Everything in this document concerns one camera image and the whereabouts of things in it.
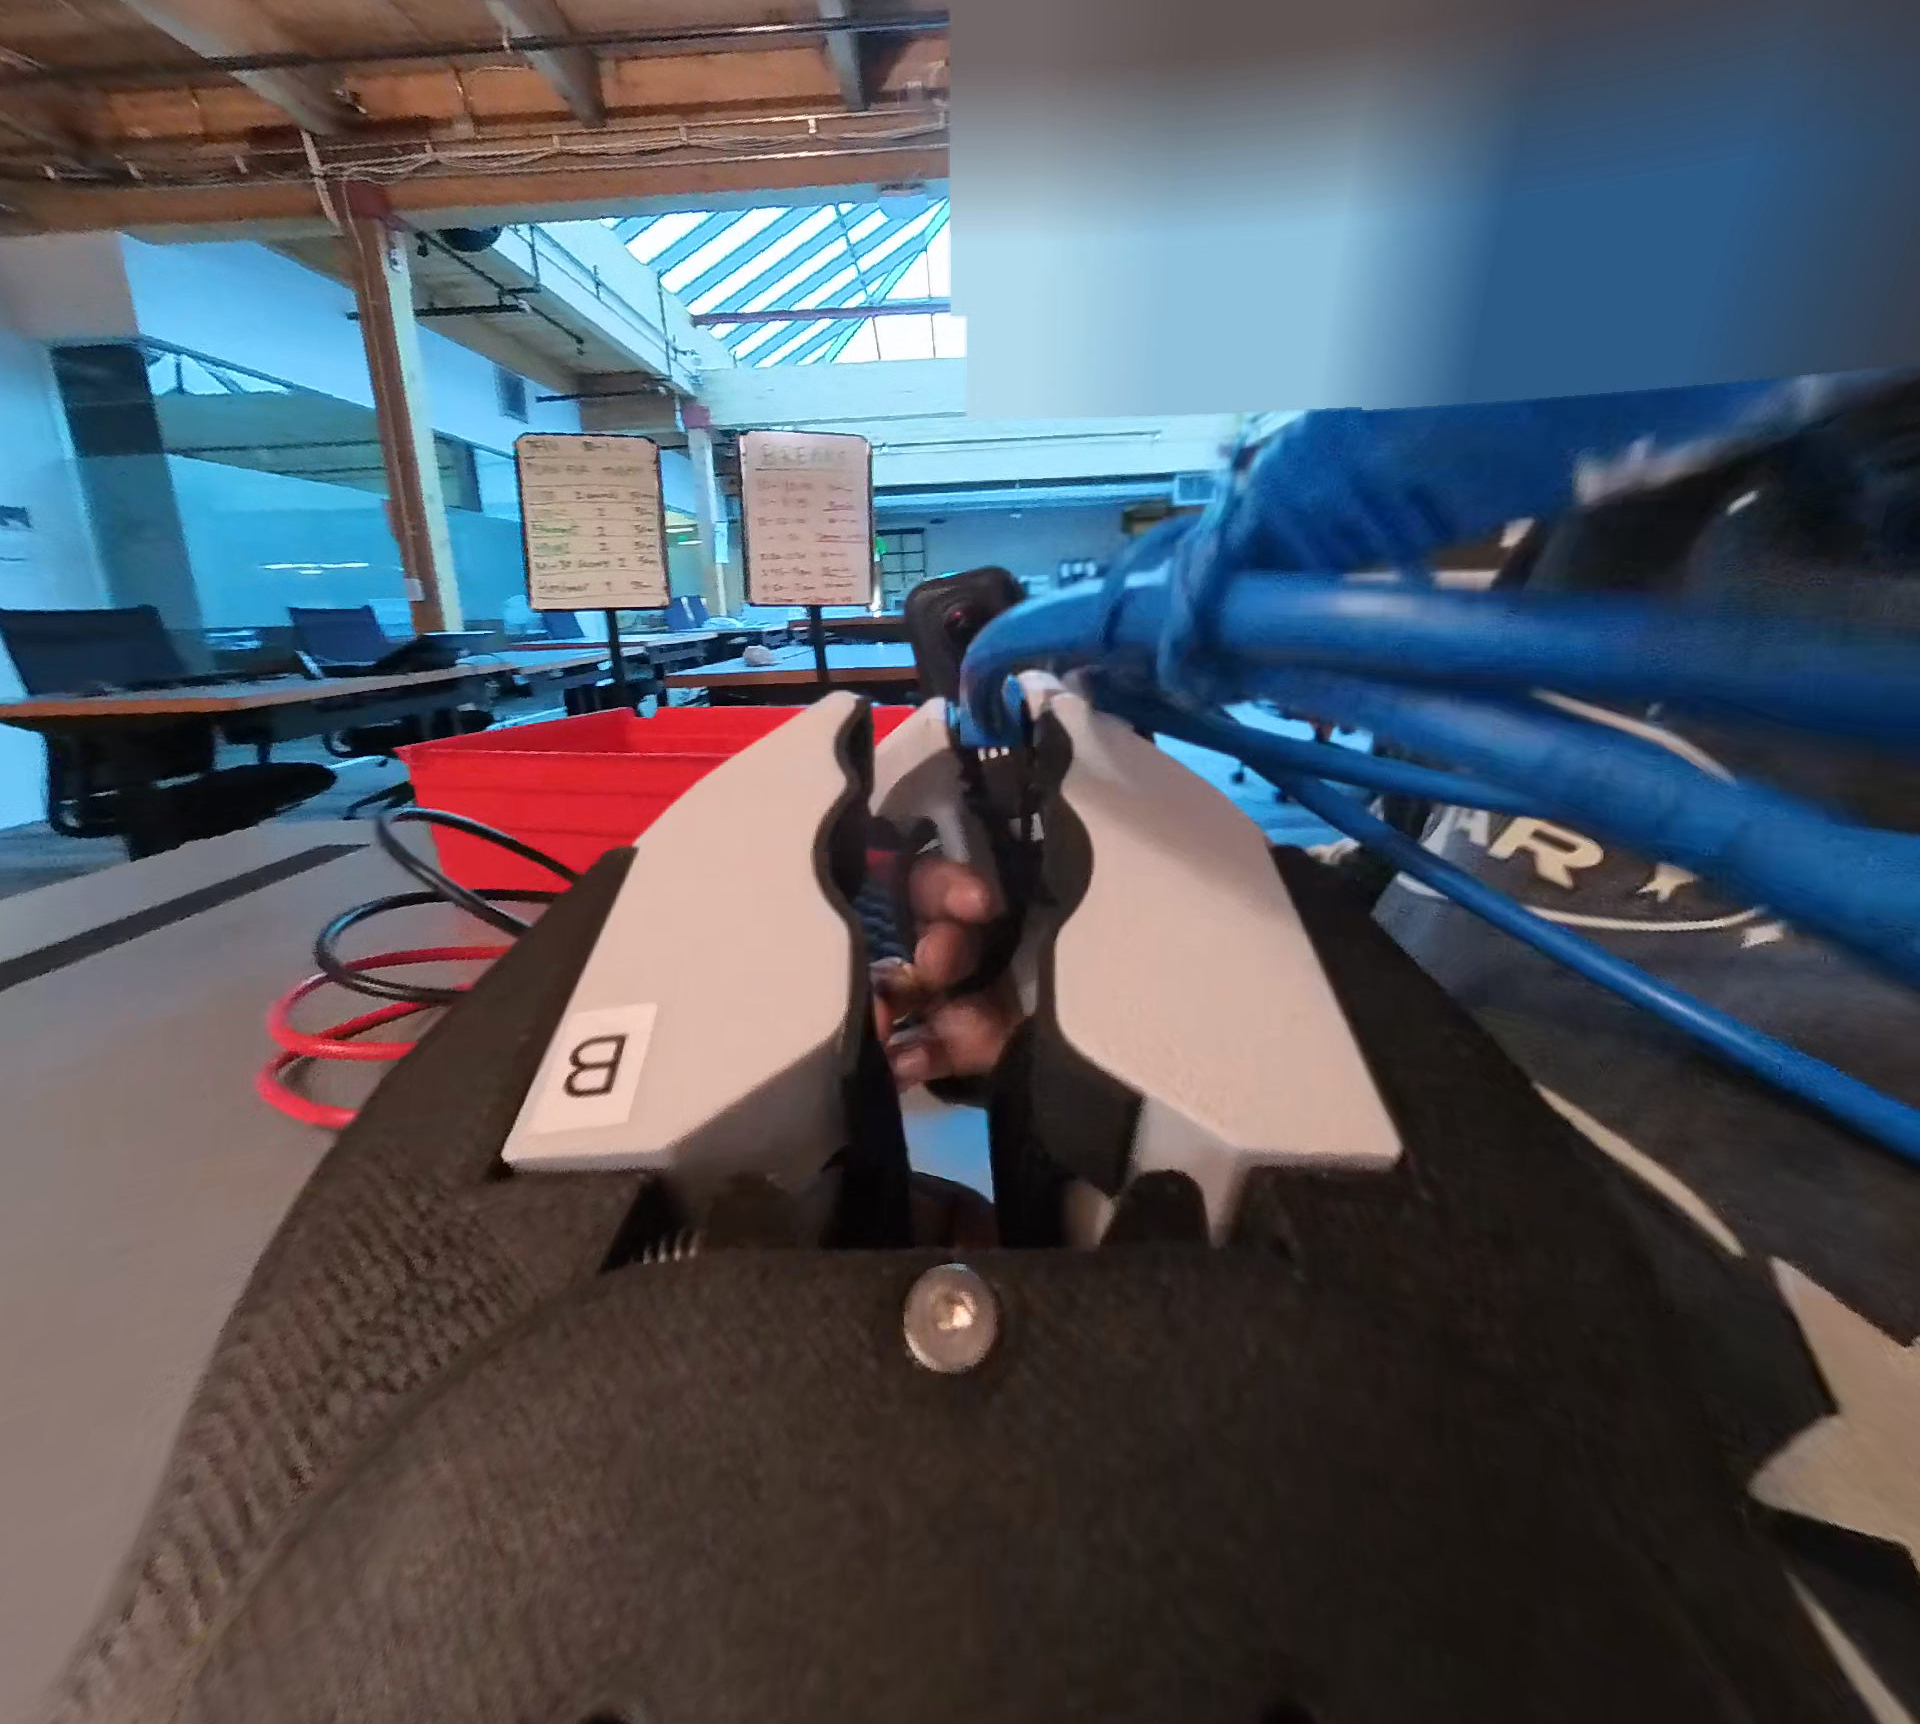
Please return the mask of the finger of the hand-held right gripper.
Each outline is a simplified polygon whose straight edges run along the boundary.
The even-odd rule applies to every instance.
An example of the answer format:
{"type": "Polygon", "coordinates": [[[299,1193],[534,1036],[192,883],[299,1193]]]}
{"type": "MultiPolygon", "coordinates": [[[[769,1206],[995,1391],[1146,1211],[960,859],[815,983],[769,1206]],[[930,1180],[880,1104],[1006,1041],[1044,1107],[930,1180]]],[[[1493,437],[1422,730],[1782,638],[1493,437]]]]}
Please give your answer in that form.
{"type": "Polygon", "coordinates": [[[962,755],[948,705],[922,705],[875,740],[874,820],[900,848],[967,855],[962,755]]]}

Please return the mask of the person's dark printed shirt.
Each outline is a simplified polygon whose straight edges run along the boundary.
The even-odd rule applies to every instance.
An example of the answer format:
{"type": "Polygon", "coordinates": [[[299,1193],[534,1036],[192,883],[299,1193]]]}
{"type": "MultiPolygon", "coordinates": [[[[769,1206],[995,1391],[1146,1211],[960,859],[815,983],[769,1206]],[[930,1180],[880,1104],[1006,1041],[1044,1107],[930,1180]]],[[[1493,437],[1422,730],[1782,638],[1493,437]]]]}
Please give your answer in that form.
{"type": "MultiPolygon", "coordinates": [[[[1916,1111],[1916,990],[1589,827],[1379,795],[1542,925],[1916,1111]]],[[[1872,1720],[1916,1720],[1916,1162],[1443,895],[1376,921],[1524,1072],[1643,1262],[1721,1469],[1872,1720]]]]}

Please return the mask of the wooden support post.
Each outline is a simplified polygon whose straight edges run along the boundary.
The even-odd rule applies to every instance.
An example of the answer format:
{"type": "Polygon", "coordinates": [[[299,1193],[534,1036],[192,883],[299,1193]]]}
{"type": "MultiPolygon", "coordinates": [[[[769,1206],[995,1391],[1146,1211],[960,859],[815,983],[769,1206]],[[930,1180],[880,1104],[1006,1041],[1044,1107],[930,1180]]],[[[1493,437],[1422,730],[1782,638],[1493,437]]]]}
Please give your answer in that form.
{"type": "Polygon", "coordinates": [[[405,227],[372,184],[337,190],[341,242],[372,389],[401,591],[417,636],[464,626],[427,412],[405,227]]]}

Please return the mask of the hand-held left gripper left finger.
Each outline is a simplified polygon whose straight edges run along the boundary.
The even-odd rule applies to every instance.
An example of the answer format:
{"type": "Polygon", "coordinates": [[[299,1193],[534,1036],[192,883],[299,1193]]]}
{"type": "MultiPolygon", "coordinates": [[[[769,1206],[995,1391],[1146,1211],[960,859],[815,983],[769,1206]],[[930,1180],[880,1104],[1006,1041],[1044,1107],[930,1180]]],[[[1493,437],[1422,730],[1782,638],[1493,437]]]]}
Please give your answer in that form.
{"type": "Polygon", "coordinates": [[[686,790],[632,860],[500,1161],[798,1189],[847,1144],[874,729],[827,695],[686,790]]]}

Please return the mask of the handwritten breaks whiteboard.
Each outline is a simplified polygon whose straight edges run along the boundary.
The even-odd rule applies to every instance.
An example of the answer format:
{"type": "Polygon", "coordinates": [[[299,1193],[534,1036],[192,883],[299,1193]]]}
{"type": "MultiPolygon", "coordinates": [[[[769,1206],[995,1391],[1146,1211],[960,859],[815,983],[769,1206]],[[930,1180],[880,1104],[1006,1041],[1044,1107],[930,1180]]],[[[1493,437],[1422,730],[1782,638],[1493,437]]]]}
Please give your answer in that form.
{"type": "Polygon", "coordinates": [[[832,684],[823,613],[864,613],[875,589],[872,444],[841,432],[735,439],[745,600],[806,615],[814,684],[832,684]]]}

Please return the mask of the handwritten list whiteboard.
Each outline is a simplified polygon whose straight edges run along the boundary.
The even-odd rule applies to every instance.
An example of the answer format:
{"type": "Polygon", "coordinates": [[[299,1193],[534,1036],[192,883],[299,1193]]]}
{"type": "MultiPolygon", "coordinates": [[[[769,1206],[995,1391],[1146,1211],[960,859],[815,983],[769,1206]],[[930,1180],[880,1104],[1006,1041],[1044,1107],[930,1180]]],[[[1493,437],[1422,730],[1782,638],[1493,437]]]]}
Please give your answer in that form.
{"type": "Polygon", "coordinates": [[[659,446],[624,435],[522,435],[513,440],[527,607],[597,613],[611,683],[640,711],[619,617],[669,607],[659,446]]]}

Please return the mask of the person's right hand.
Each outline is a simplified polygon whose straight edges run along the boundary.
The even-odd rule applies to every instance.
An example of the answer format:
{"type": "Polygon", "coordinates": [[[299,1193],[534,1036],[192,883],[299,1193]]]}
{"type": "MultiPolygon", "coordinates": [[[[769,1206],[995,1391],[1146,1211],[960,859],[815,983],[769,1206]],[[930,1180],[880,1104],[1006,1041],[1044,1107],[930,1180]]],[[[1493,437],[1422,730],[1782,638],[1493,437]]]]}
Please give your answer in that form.
{"type": "Polygon", "coordinates": [[[979,976],[999,901],[976,871],[940,857],[916,860],[903,892],[910,955],[870,968],[875,1038],[900,1093],[970,1104],[1023,1020],[1012,974],[979,976]]]}

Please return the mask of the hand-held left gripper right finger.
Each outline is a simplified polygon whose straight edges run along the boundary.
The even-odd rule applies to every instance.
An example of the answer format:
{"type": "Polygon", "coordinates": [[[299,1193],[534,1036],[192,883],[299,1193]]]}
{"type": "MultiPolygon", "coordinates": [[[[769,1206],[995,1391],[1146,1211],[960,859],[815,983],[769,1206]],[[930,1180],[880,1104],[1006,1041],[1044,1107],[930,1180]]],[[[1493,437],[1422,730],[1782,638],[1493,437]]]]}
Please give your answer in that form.
{"type": "Polygon", "coordinates": [[[1394,1115],[1258,824],[1082,696],[1033,735],[1032,1133],[1111,1209],[1177,1177],[1211,1242],[1272,1170],[1386,1174],[1394,1115]]]}

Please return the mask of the black office chair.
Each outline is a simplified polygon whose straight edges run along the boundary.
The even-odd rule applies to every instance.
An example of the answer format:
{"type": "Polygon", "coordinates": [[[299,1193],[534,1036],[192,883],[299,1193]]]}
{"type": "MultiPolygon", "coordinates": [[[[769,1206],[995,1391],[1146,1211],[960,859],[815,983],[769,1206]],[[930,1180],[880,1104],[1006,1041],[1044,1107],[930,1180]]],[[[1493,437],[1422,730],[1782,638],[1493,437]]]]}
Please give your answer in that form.
{"type": "MultiPolygon", "coordinates": [[[[3,652],[32,702],[141,699],[189,689],[156,607],[3,611],[3,652]]],[[[208,713],[54,719],[33,725],[46,764],[46,823],[71,843],[117,843],[129,860],[215,840],[330,795],[333,770],[276,761],[223,767],[208,713]]]]}
{"type": "Polygon", "coordinates": [[[397,651],[369,605],[289,607],[288,619],[299,668],[316,680],[369,674],[397,651]]]}

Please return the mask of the red plastic bin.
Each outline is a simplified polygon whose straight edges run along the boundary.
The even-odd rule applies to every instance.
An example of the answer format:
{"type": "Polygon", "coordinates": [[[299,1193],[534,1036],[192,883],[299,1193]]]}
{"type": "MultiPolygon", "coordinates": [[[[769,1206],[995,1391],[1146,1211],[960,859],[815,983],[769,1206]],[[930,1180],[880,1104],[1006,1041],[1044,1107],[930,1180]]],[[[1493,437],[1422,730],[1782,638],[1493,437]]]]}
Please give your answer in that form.
{"type": "Polygon", "coordinates": [[[664,827],[724,877],[784,855],[804,867],[845,795],[833,721],[781,739],[810,709],[603,711],[556,723],[432,739],[397,752],[416,804],[537,851],[584,875],[664,827]]]}

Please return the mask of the wooden office desk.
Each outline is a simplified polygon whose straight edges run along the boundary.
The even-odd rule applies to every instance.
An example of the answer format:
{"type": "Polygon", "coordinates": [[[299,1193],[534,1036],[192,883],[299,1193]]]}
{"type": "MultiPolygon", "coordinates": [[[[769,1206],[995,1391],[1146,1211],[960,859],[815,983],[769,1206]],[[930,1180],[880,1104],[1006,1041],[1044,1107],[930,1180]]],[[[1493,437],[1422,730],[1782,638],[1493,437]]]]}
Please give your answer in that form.
{"type": "Polygon", "coordinates": [[[488,709],[505,659],[330,680],[215,680],[27,696],[2,723],[46,746],[46,820],[62,839],[119,840],[129,860],[214,840],[323,795],[333,776],[273,763],[277,745],[488,709]]]}

